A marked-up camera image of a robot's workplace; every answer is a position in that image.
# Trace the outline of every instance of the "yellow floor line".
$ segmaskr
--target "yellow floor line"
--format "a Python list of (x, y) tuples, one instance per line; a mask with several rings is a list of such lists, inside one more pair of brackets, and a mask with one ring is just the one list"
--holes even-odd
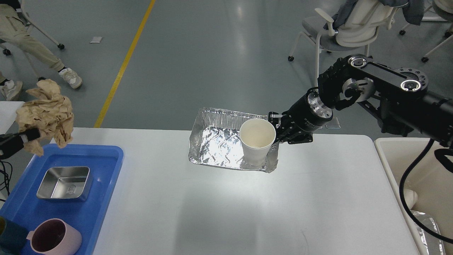
[(143, 16), (142, 22), (139, 26), (139, 29), (137, 30), (137, 33), (135, 34), (134, 40), (132, 41), (132, 44), (129, 47), (129, 51), (126, 54), (126, 57), (124, 58), (123, 64), (121, 65), (120, 71), (116, 75), (116, 79), (112, 85), (112, 88), (110, 89), (109, 94), (107, 95), (107, 99), (104, 102), (104, 106), (101, 109), (101, 112), (99, 113), (99, 116), (97, 117), (96, 123), (94, 124), (95, 128), (100, 128), (102, 121), (104, 121), (104, 117), (107, 114), (107, 111), (110, 107), (110, 103), (112, 102), (112, 99), (116, 93), (116, 89), (118, 89), (118, 85), (120, 85), (121, 79), (123, 78), (124, 71), (126, 71), (127, 65), (129, 64), (129, 60), (134, 53), (135, 47), (137, 46), (137, 42), (140, 38), (140, 35), (143, 31), (143, 28), (145, 27), (146, 21), (148, 20), (149, 14), (151, 13), (151, 10), (153, 9), (154, 2), (156, 0), (152, 0), (151, 3), (148, 6), (148, 9), (146, 10), (145, 15)]

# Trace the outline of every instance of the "aluminum foil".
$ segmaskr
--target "aluminum foil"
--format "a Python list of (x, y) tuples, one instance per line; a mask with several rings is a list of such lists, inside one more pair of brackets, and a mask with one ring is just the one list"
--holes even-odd
[[(437, 222), (431, 215), (419, 211), (411, 212), (417, 218), (417, 220), (423, 223), (423, 225), (427, 226), (430, 230), (440, 234)], [(415, 227), (419, 231), (420, 239), (422, 240), (422, 243), (424, 244), (429, 255), (445, 255), (445, 249), (443, 247), (442, 240), (439, 240), (432, 235), (425, 233), (425, 231), (421, 229), (417, 224), (415, 224)]]
[(270, 147), (264, 165), (252, 166), (244, 161), (239, 129), (251, 118), (267, 119), (267, 116), (216, 108), (200, 109), (190, 134), (189, 161), (235, 170), (266, 173), (275, 170), (278, 163), (278, 142)]

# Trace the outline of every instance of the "person's leg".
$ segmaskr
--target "person's leg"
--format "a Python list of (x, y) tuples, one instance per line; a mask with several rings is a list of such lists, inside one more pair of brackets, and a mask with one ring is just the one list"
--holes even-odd
[(19, 99), (21, 90), (21, 81), (8, 80), (0, 72), (0, 93), (7, 101), (16, 101), (17, 99)]
[(9, 5), (0, 5), (0, 39), (15, 45), (57, 71), (71, 87), (78, 88), (82, 84), (82, 79), (76, 72), (66, 68), (44, 44), (27, 33), (17, 13)]

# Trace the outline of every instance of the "crumpled brown paper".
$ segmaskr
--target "crumpled brown paper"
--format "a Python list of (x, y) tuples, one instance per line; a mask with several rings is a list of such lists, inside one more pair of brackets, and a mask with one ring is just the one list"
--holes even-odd
[(38, 128), (41, 137), (24, 144), (24, 149), (38, 156), (44, 154), (40, 140), (54, 138), (59, 148), (72, 141), (74, 114), (69, 98), (62, 96), (60, 86), (50, 79), (37, 83), (38, 88), (26, 92), (38, 99), (26, 102), (16, 113), (19, 132)]

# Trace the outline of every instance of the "khaki pants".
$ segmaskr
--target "khaki pants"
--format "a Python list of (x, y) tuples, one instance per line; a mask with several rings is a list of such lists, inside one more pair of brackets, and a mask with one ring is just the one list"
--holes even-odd
[[(0, 4), (0, 39), (31, 54), (50, 68), (59, 71), (64, 64), (42, 43), (27, 33), (16, 11), (9, 5)], [(0, 73), (0, 82), (4, 77)]]

